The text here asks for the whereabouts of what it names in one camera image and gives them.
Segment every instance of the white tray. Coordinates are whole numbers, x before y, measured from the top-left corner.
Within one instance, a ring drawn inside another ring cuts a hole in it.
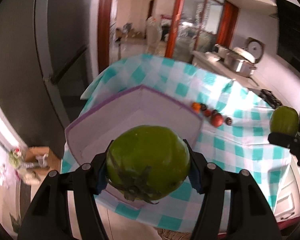
[[[141,85],[108,98],[80,116],[66,128],[66,140],[77,163],[82,165],[90,163],[96,154],[105,152],[111,140],[143,124],[169,127],[194,147],[202,122],[203,118],[190,107]],[[106,191],[117,201],[137,209],[145,203],[125,200],[110,185]]]

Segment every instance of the tablecloth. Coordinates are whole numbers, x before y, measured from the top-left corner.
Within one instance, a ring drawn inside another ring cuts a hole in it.
[[[122,59],[104,70],[83,93],[88,99],[81,114],[109,96],[140,84],[152,87],[190,105],[193,101],[217,109],[233,119],[233,125],[212,127],[204,122],[193,150],[220,168],[239,172],[247,169],[258,183],[272,210],[291,155],[288,150],[270,145],[269,120],[273,109],[238,82],[193,65],[172,59],[142,54]],[[79,167],[65,145],[62,173]],[[108,201],[102,193],[96,201],[127,218],[159,228],[191,232],[196,223],[203,195],[192,189],[188,178],[157,205],[147,204],[140,210]],[[220,232],[226,231],[230,192],[225,192]]]

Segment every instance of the tomato calyx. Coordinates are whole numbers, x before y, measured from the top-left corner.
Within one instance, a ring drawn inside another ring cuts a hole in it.
[[[121,184],[113,183],[109,178],[106,177],[106,181],[117,190],[121,190],[124,192],[124,198],[130,201],[134,201],[135,199],[141,199],[149,204],[158,204],[151,202],[150,198],[156,196],[158,198],[162,197],[162,194],[152,189],[147,185],[148,176],[151,170],[151,166],[146,166],[144,171],[139,177],[133,177],[128,174],[126,171],[123,171],[122,168],[119,167],[117,162],[115,161],[113,155],[110,150],[107,153],[110,157],[110,160],[114,166],[116,173],[118,174]]]

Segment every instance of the red tomato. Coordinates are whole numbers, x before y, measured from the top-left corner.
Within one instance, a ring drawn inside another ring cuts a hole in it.
[[[211,117],[211,124],[214,127],[219,127],[223,124],[223,117],[221,114],[217,113]]]
[[[211,116],[211,114],[212,114],[211,110],[204,111],[204,116],[205,117],[209,117],[209,116]]]

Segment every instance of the stainless steel pot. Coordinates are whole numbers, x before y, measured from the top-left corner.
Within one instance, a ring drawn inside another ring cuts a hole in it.
[[[224,64],[228,69],[243,77],[252,76],[257,69],[250,61],[231,50],[228,51]]]

